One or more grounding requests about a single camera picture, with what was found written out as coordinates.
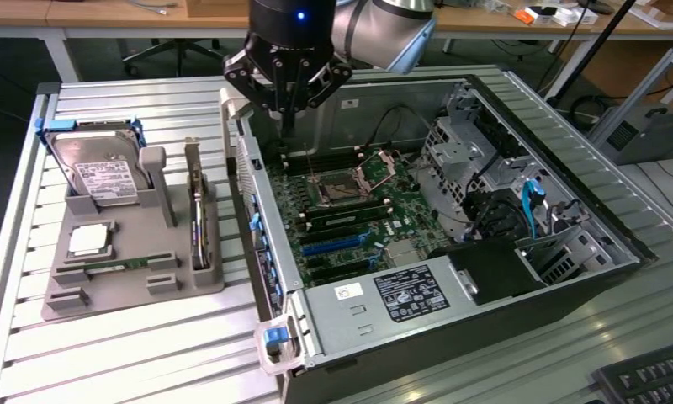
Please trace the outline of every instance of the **motherboard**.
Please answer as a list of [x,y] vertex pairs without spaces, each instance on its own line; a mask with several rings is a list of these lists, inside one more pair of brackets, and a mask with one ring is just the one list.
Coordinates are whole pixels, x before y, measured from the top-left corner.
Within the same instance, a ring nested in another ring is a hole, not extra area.
[[309,287],[417,263],[451,244],[409,165],[398,152],[369,149],[268,166]]

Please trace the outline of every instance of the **robotic arm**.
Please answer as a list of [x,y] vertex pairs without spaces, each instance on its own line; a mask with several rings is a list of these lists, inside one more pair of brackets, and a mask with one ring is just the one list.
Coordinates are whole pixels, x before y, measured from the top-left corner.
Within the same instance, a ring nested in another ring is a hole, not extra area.
[[244,49],[225,61],[224,76],[290,136],[294,117],[349,79],[352,57],[389,72],[412,70],[432,13],[432,0],[250,0]]

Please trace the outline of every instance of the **black keyboard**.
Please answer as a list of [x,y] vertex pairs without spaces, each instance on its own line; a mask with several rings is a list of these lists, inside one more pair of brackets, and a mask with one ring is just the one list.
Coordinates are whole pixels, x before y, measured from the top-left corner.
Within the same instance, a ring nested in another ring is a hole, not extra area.
[[609,403],[673,404],[673,345],[593,373]]

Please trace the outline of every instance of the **warning label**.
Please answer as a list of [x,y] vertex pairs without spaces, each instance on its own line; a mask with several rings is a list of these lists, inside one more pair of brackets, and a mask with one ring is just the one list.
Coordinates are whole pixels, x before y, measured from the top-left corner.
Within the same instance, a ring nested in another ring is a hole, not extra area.
[[74,165],[94,200],[137,196],[137,186],[125,161],[78,162]]
[[404,322],[449,307],[429,267],[410,268],[373,279],[392,320]]

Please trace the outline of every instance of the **office chair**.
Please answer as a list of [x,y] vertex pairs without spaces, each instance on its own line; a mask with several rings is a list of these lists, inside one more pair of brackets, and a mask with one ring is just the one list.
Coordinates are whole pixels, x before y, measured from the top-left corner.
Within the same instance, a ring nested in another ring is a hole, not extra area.
[[177,55],[176,77],[181,77],[181,62],[188,57],[188,51],[200,53],[206,57],[210,57],[212,59],[220,61],[221,66],[224,55],[216,51],[217,49],[220,49],[220,41],[212,40],[212,49],[206,49],[196,44],[196,42],[198,42],[200,40],[201,39],[177,39],[177,40],[168,40],[166,42],[160,43],[160,40],[152,39],[152,47],[130,56],[125,56],[125,52],[122,50],[125,49],[126,45],[124,44],[124,42],[118,42],[120,52],[122,53],[124,72],[126,73],[128,76],[137,77],[138,69],[134,65],[132,65],[132,63],[134,61],[141,61],[149,56],[157,55],[158,53],[166,52],[169,50],[176,50]]

